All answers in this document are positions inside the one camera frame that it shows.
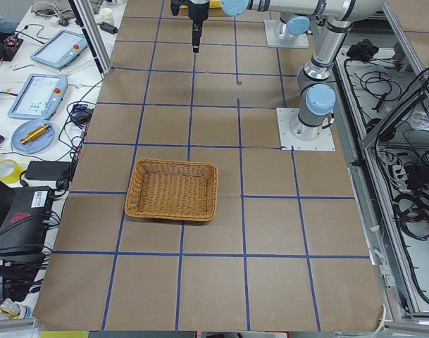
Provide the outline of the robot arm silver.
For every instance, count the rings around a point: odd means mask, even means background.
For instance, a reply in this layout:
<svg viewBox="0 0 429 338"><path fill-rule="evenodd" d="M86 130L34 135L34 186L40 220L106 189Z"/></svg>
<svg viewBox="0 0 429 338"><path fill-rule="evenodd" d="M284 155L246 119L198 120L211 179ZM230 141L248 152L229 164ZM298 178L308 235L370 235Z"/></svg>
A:
<svg viewBox="0 0 429 338"><path fill-rule="evenodd" d="M310 27L310 19L305 15L294 13L280 13L280 27L278 28L279 38L291 39L305 34Z"/></svg>
<svg viewBox="0 0 429 338"><path fill-rule="evenodd" d="M349 34L352 24L364 20L379 11L382 1L221 1L223 12L232 17L247 10L258 12L278 11L290 31L287 17L292 19L326 18L325 26L315 51L298 72L297 83L302 98L301 108L289 123L291 134L303 141L312 141L321 132L322 124L332 113L336 93L325 82L337 54Z"/></svg>

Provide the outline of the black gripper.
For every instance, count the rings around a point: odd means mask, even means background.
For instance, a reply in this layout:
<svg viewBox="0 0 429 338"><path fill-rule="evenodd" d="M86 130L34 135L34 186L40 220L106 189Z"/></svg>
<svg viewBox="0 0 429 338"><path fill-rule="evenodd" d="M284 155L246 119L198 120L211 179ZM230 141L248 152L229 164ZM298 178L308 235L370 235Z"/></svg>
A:
<svg viewBox="0 0 429 338"><path fill-rule="evenodd" d="M202 23L209 17L209 0L171 0L170 10L173 16L177 16L180 7L186 6L188 17L192 23L192 51L199 52L202 35Z"/></svg>

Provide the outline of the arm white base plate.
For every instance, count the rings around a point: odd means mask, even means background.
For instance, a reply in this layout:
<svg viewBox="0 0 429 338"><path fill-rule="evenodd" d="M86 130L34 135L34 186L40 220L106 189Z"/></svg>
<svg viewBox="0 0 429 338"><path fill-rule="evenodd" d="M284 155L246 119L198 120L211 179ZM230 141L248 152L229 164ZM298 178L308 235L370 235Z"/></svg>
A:
<svg viewBox="0 0 429 338"><path fill-rule="evenodd" d="M317 127L308 127L299 120L298 108L277 108L276 115L282 150L335 151L327 118Z"/></svg>
<svg viewBox="0 0 429 338"><path fill-rule="evenodd" d="M307 49L309 41L306 32L310 20L305 16L291 18L286 23L281 20L264 21L268 47Z"/></svg>

